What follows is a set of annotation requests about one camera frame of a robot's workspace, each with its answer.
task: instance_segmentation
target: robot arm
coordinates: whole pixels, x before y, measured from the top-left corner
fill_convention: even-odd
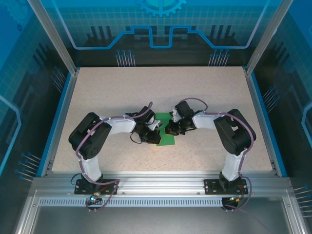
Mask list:
[[[95,113],[89,113],[77,126],[77,128],[70,134],[69,142],[72,144],[74,150],[77,149],[81,141],[91,131],[91,129],[106,117],[99,117]],[[79,150],[81,157],[82,169],[85,174],[83,176],[89,182],[101,182],[102,173],[98,165],[98,153],[109,135],[117,133],[137,133],[141,142],[159,144],[159,131],[156,127],[161,126],[161,121],[155,120],[155,114],[148,107],[144,107],[139,113],[127,113],[123,117],[108,118],[96,128],[93,134],[87,138]]]
[[[233,109],[226,115],[218,113],[206,113],[204,111],[194,112],[186,101],[180,102],[172,112],[172,119],[166,126],[167,134],[177,136],[184,135],[189,130],[197,128],[208,128],[217,130],[221,142],[227,151],[225,165],[220,173],[220,185],[224,191],[229,188],[230,183],[239,178],[239,165],[244,151],[251,145],[251,137],[248,131],[237,120],[241,120],[251,131],[253,139],[256,139],[255,132],[242,116],[239,110]]]

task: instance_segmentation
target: work surface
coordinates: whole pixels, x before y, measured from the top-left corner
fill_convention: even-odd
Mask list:
[[[154,112],[170,112],[184,98],[207,102],[208,112],[239,109],[257,135],[243,170],[272,169],[242,67],[81,68],[52,171],[80,171],[68,136],[89,113],[119,116],[150,101]],[[194,111],[203,104],[188,101]],[[130,134],[109,136],[98,154],[102,171],[220,171],[226,151],[216,130],[196,129],[175,145],[135,144]]]

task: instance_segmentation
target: green cloth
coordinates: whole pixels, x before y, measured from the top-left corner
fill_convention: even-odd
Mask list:
[[[162,122],[162,125],[160,128],[157,128],[157,130],[160,130],[160,137],[161,141],[160,144],[157,146],[163,146],[163,145],[174,145],[175,144],[175,137],[173,135],[168,135],[165,133],[165,127],[169,123],[169,120],[171,120],[171,115],[169,113],[156,113],[155,119],[160,120]]]

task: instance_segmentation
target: blue circuit graphic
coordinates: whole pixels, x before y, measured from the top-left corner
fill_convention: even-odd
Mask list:
[[[69,29],[58,9],[58,7],[56,6],[56,4],[54,3],[54,6],[55,6],[55,10],[59,16],[59,19],[66,31],[66,34],[72,44],[72,46],[77,49],[77,50],[109,50],[111,49],[116,43],[117,41],[119,41],[123,35],[129,35],[129,34],[135,34],[135,30],[136,29],[146,29],[149,31],[149,42],[150,42],[150,47],[153,48],[153,49],[169,49],[172,47],[173,45],[173,37],[174,37],[174,30],[175,29],[187,29],[187,33],[188,34],[198,34],[200,37],[202,37],[202,39],[213,49],[246,49],[250,46],[251,42],[252,42],[252,39],[254,38],[254,35],[258,29],[258,26],[266,12],[266,9],[268,7],[268,3],[269,1],[266,3],[266,5],[264,6],[258,20],[257,20],[257,23],[255,24],[254,26],[254,29],[248,39],[248,42],[246,45],[243,45],[243,46],[228,46],[228,45],[213,45],[212,42],[203,34],[202,31],[200,30],[193,30],[192,29],[192,26],[191,25],[173,25],[170,27],[170,30],[169,30],[169,43],[168,45],[154,45],[153,43],[153,31],[152,31],[152,28],[148,25],[140,25],[140,26],[130,26],[130,30],[129,31],[122,31],[121,33],[118,34],[117,37],[115,37],[115,39],[108,45],[108,46],[87,46],[87,47],[78,47],[76,46],[75,42],[74,42],[74,39],[73,37],[71,36],[70,32],[69,32]]]
[[[175,14],[185,3],[186,0],[138,0],[141,10],[145,10],[147,14],[152,13],[153,17]]]
[[[3,169],[4,169],[4,166],[10,156],[10,153],[12,151],[12,148],[13,148],[13,145],[16,141],[16,138],[18,137],[18,134],[19,134],[19,131],[20,131],[20,128],[21,128],[21,119],[20,119],[20,111],[18,110],[18,108],[13,105],[12,103],[10,103],[7,99],[5,99],[3,96],[0,95],[0,101],[3,101],[4,104],[6,104],[11,110],[13,110],[16,114],[16,118],[17,118],[17,121],[18,121],[18,125],[14,131],[14,134],[12,136],[12,139],[11,139],[11,142],[9,144],[9,147],[7,148],[6,152],[5,152],[5,155],[4,155],[4,158],[2,160],[2,163],[0,165],[0,176],[3,172]]]
[[[0,0],[0,7],[4,6],[11,17],[21,24],[27,19],[29,9],[27,0]]]
[[[311,134],[309,133],[309,130],[306,126],[306,118],[307,118],[307,113],[308,111],[312,108],[312,102],[310,102],[304,109],[303,109],[303,114],[302,114],[302,120],[301,120],[301,125],[302,128],[307,136],[307,139],[309,141],[309,144],[311,145],[312,148],[312,137]]]

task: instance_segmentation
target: wire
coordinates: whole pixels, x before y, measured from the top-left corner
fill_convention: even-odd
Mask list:
[[[225,205],[227,207],[232,208],[232,210],[237,210],[235,206],[231,206],[231,205]],[[260,221],[260,219],[258,219],[256,216],[254,216],[252,213],[247,212],[245,210],[240,210],[241,212],[253,217],[255,220],[258,221],[259,224],[261,224],[262,227],[264,227],[269,233],[273,233],[262,221]]]
[[[238,185],[238,187],[242,191],[242,198],[244,198],[244,187],[242,185]]]
[[[183,101],[186,101],[186,100],[197,100],[197,101],[200,101],[201,103],[203,103],[206,107],[204,109],[204,111],[207,111],[208,110],[208,105],[207,103],[205,103],[203,100],[199,99],[199,98],[196,98],[196,97],[188,97],[188,98],[185,98],[183,99],[182,101],[180,101],[179,103],[183,102]]]
[[[111,200],[113,194],[116,192],[116,190],[117,190],[117,188],[118,188],[118,185],[119,185],[119,182],[117,182],[116,186],[114,187],[112,193],[110,194],[110,196],[108,197],[108,199],[106,200],[106,202],[105,202],[101,207],[99,207],[99,208],[97,208],[97,209],[95,209],[95,208],[94,208],[94,209],[91,209],[90,206],[88,205],[89,202],[90,202],[90,200],[87,200],[87,202],[86,202],[86,208],[89,210],[89,212],[90,212],[90,211],[96,212],[96,211],[102,210],[102,209],[109,203],[109,201]]]
[[[142,144],[142,141],[141,142],[136,142],[136,141],[134,141],[133,139],[132,139],[132,135],[133,135],[133,133],[131,133],[131,135],[130,135],[130,140],[132,141],[132,142],[134,142],[135,144]]]
[[[245,178],[245,179],[248,180],[249,186],[250,186],[250,192],[249,192],[249,195],[248,195],[248,197],[247,197],[246,202],[245,202],[243,205],[241,205],[239,208],[236,208],[236,209],[235,209],[235,210],[239,211],[239,210],[242,209],[244,206],[246,206],[246,204],[249,202],[249,200],[250,200],[250,198],[251,198],[251,196],[252,196],[252,193],[253,193],[253,186],[252,186],[251,180],[250,180],[247,176],[243,176],[243,175],[241,174],[241,170],[242,170],[242,166],[243,166],[243,162],[244,162],[244,159],[245,159],[245,157],[246,157],[246,154],[251,150],[251,148],[252,148],[253,145],[254,145],[254,136],[253,136],[253,134],[252,134],[250,128],[249,128],[242,120],[240,120],[239,118],[237,118],[237,117],[234,116],[234,115],[231,115],[231,114],[229,114],[229,113],[224,113],[224,112],[220,112],[220,113],[208,113],[208,112],[205,112],[205,115],[209,115],[209,116],[229,116],[229,117],[235,119],[237,122],[239,122],[239,123],[247,130],[247,132],[249,133],[249,136],[250,136],[250,139],[251,139],[251,143],[250,143],[250,146],[248,147],[248,149],[245,150],[245,151],[243,152],[243,157],[242,157],[242,159],[240,160],[239,167],[238,167],[238,175],[239,175],[239,177]]]
[[[90,183],[96,184],[96,185],[109,185],[109,184],[113,184],[113,183],[117,183],[114,190],[112,191],[112,194],[110,195],[110,197],[108,198],[107,202],[104,203],[103,206],[101,206],[100,208],[98,208],[98,210],[104,208],[106,206],[106,204],[108,203],[108,201],[111,199],[111,197],[113,196],[114,192],[116,191],[118,184],[120,182],[120,179],[115,179],[112,180],[110,182],[106,182],[106,183],[100,183],[100,182],[96,182],[93,181],[87,174],[86,171],[83,167],[82,164],[82,156],[79,154],[79,150],[81,149],[81,147],[83,146],[83,144],[86,142],[86,140],[90,137],[90,135],[103,123],[105,123],[106,121],[110,120],[110,119],[134,119],[134,118],[139,118],[141,116],[144,116],[147,112],[149,112],[149,110],[151,109],[153,103],[150,102],[148,104],[147,110],[145,112],[143,112],[142,114],[138,115],[138,116],[133,116],[133,117],[128,117],[128,116],[114,116],[114,117],[110,117],[110,118],[105,118],[102,121],[98,122],[89,132],[88,134],[82,139],[82,141],[80,142],[80,144],[78,145],[77,149],[76,149],[76,156],[79,159],[79,166],[80,169],[82,171],[83,176],[86,178],[86,180],[88,180]]]
[[[72,182],[73,182],[73,179],[74,179],[76,176],[78,176],[78,175],[81,175],[81,173],[75,174],[75,175],[72,177],[72,179],[70,180],[70,183],[71,183],[72,185],[75,185],[75,184],[73,184]]]
[[[195,129],[196,129],[196,128],[191,128],[191,129],[185,130],[185,132],[193,131],[193,130],[195,130]]]

